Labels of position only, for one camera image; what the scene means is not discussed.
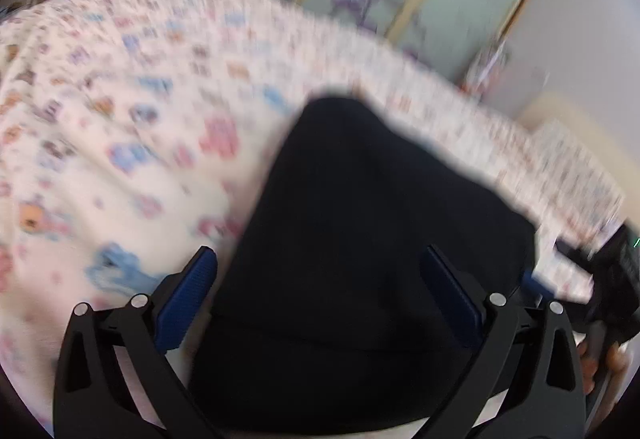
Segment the black pants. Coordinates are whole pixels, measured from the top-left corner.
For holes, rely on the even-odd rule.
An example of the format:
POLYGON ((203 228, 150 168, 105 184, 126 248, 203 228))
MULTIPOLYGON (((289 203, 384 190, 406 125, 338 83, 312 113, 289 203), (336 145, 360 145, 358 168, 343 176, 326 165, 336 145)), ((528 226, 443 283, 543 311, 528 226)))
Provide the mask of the black pants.
POLYGON ((193 406, 226 433, 331 436, 424 419, 472 357, 437 307, 425 251, 509 295, 535 264, 535 233, 364 104, 310 102, 214 297, 193 406))

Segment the bear print pillow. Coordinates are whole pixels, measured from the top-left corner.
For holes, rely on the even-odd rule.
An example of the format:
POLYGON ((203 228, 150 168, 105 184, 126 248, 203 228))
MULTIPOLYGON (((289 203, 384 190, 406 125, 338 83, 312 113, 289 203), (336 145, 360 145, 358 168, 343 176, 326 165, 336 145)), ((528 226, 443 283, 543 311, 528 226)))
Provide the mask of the bear print pillow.
POLYGON ((622 187, 561 121, 543 122, 532 140, 567 224, 586 243, 607 240, 624 222, 622 187))

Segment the cream headboard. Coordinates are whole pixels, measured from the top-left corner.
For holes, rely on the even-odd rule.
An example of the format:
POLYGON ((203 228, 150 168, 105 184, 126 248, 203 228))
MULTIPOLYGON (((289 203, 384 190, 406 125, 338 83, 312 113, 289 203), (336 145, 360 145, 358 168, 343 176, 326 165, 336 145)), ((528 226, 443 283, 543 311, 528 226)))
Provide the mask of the cream headboard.
POLYGON ((597 156, 606 170, 623 188, 628 203, 637 202, 639 193, 639 165, 604 129, 581 108, 549 92, 539 95, 516 116, 529 130, 555 119, 597 156))

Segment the clear tube of plush toys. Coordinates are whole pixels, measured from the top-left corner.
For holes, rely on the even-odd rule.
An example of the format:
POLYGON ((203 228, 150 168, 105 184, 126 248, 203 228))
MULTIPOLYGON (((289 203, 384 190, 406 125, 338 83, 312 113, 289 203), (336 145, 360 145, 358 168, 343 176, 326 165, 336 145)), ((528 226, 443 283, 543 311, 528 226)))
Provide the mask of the clear tube of plush toys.
POLYGON ((510 60, 504 40, 494 40, 484 47, 466 71, 462 88, 470 95, 484 95, 495 84, 510 60))

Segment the bear print blanket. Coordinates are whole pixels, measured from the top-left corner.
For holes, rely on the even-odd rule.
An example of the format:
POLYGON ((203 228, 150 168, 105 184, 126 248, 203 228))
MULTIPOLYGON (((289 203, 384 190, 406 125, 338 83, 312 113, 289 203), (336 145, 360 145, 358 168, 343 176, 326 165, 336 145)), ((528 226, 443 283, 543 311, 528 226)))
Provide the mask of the bear print blanket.
POLYGON ((604 240, 567 224, 532 135, 388 42, 281 0, 50 0, 1 26, 1 366, 38 433, 70 310, 152 289, 203 245, 228 258, 328 88, 532 219, 544 286, 589 296, 547 257, 604 240))

